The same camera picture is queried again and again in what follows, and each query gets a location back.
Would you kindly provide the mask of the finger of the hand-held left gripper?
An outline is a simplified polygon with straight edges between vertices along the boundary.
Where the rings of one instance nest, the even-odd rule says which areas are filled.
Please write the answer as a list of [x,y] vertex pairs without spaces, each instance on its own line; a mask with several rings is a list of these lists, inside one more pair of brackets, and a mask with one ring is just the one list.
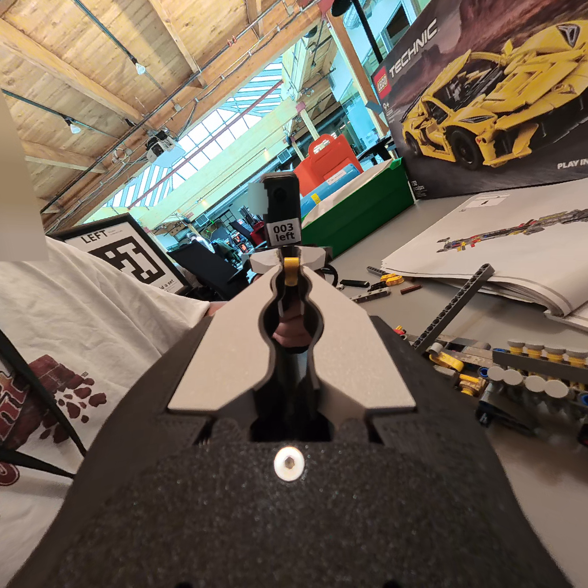
[[250,255],[251,270],[255,274],[266,274],[274,267],[282,268],[280,250],[263,250]]
[[319,271],[330,264],[330,254],[322,247],[298,247],[299,266]]

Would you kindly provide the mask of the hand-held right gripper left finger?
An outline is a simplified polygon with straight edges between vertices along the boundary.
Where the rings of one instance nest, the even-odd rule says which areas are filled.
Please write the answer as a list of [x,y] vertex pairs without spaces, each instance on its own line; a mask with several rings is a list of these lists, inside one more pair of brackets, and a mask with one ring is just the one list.
[[255,392],[275,370],[272,336],[279,323],[271,267],[212,316],[168,410],[178,414],[256,414]]

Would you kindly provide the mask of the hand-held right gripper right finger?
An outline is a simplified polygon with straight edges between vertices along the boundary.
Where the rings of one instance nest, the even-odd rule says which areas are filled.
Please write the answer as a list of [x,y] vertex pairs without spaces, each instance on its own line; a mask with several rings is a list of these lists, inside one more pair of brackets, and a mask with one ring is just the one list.
[[318,314],[308,369],[322,414],[409,412],[416,402],[369,315],[312,269],[301,273]]

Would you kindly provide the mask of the lego car chassis assembly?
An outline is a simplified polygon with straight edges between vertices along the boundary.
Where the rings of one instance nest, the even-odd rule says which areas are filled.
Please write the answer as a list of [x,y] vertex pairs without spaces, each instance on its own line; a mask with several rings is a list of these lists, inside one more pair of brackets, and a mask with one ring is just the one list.
[[394,331],[430,361],[451,388],[477,401],[485,428],[500,424],[529,436],[547,435],[548,416],[573,423],[587,448],[587,350],[509,340],[505,348],[442,334],[473,295],[494,275],[488,263],[470,277],[418,337]]

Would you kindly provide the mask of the open lego instruction booklet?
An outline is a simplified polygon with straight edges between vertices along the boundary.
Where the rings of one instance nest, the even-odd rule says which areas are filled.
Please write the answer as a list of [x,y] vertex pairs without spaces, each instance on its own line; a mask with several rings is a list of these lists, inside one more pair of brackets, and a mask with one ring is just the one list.
[[464,281],[489,264],[491,292],[587,312],[587,178],[475,195],[382,260],[404,276]]

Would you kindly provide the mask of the lego set box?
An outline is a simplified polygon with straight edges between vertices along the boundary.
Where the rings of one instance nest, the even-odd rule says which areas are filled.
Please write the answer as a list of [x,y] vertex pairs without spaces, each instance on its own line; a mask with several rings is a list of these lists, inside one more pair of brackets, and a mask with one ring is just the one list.
[[587,177],[587,1],[430,1],[371,80],[417,199]]

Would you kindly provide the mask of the person's left hand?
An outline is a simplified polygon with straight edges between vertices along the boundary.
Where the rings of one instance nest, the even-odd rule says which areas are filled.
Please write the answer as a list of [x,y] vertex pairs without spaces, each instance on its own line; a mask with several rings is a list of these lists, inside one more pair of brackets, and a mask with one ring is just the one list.
[[303,315],[294,308],[290,308],[280,317],[272,338],[291,354],[305,352],[312,342],[312,335],[305,328]]

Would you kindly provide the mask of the blue roll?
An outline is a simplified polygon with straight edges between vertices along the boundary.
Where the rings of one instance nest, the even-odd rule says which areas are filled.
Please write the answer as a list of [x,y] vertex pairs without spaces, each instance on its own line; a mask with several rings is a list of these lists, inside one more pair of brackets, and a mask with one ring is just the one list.
[[305,192],[303,198],[300,200],[301,216],[304,217],[307,215],[322,200],[332,195],[362,173],[363,170],[358,170],[356,166],[349,164],[340,171],[334,173],[331,177],[327,178],[327,180],[313,190]]

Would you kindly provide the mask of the black office chair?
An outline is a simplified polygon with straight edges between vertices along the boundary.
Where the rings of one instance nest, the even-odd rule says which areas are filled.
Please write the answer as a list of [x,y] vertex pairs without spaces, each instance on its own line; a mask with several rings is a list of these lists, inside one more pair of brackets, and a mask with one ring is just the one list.
[[238,270],[198,241],[181,245],[168,254],[221,300],[231,300],[249,286],[247,269]]

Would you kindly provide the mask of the green box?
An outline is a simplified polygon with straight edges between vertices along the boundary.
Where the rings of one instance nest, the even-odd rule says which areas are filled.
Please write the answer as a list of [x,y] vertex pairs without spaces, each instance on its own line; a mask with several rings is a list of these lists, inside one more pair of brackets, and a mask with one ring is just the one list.
[[414,204],[403,159],[387,160],[317,203],[302,221],[302,244],[337,257]]

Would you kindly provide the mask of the red felt bag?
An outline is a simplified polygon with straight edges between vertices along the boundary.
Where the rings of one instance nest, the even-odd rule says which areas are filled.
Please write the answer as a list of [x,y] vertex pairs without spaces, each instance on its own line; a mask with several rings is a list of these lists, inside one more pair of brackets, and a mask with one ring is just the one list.
[[308,148],[308,156],[295,168],[301,196],[307,196],[325,182],[342,178],[342,170],[354,169],[351,178],[363,173],[355,152],[344,136],[323,134]]

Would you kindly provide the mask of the black and white tag sign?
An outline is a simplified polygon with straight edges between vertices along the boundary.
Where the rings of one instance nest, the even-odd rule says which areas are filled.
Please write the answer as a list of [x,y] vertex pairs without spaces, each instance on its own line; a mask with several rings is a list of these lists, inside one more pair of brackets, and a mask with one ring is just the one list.
[[140,283],[180,296],[192,291],[163,249],[129,213],[54,232],[51,237],[108,262]]

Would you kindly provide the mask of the person's white printed t-shirt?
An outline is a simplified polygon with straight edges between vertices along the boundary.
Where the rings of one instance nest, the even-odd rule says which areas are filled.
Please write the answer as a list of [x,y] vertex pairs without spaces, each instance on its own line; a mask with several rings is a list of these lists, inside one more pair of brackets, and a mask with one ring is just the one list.
[[[137,379],[219,306],[46,241],[47,261],[1,262],[1,331],[89,449]],[[79,449],[19,375],[1,354],[1,448],[76,473]],[[1,587],[36,548],[71,482],[1,461]]]

